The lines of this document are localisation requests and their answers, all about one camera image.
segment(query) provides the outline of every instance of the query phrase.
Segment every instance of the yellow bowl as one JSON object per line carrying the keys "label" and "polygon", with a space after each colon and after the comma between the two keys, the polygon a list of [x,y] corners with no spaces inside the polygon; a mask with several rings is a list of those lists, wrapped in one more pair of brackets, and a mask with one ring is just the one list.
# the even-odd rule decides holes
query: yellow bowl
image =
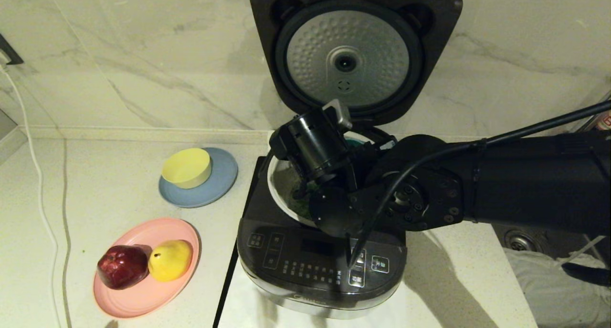
{"label": "yellow bowl", "polygon": [[177,152],[163,164],[161,176],[181,189],[192,189],[208,180],[212,173],[210,155],[204,149],[190,148]]}

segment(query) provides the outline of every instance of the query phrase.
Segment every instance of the red apple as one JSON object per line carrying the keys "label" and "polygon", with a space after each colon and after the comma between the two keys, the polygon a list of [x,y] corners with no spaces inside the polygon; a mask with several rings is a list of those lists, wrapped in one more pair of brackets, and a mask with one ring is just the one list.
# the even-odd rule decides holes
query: red apple
{"label": "red apple", "polygon": [[148,257],[140,247],[115,245],[98,261],[97,271],[105,286],[127,289],[148,275]]}

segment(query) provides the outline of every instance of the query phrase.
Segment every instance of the inner lid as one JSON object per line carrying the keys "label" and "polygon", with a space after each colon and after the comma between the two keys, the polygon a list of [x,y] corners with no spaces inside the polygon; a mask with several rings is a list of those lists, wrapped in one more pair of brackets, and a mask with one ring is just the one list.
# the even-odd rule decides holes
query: inner lid
{"label": "inner lid", "polygon": [[296,87],[320,104],[375,106],[405,82],[410,54],[393,26],[366,12],[332,11],[293,34],[286,66]]}

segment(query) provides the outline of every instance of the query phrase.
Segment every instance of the blue plate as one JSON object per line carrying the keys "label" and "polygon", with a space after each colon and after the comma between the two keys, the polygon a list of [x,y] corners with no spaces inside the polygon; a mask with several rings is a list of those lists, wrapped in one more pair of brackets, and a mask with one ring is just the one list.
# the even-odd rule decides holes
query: blue plate
{"label": "blue plate", "polygon": [[159,178],[159,193],[170,204],[180,208],[199,208],[222,197],[238,176],[238,163],[227,151],[219,148],[203,148],[210,154],[212,172],[205,183],[192,189],[181,189],[163,177]]}

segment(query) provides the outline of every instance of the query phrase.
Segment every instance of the white cloth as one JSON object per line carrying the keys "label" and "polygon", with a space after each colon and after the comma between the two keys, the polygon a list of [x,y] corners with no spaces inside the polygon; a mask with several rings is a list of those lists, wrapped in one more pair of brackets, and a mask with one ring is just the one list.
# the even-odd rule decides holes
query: white cloth
{"label": "white cloth", "polygon": [[[504,250],[540,328],[609,328],[611,289],[567,275],[557,267],[565,259]],[[602,261],[588,254],[581,254],[571,262],[605,267]]]}

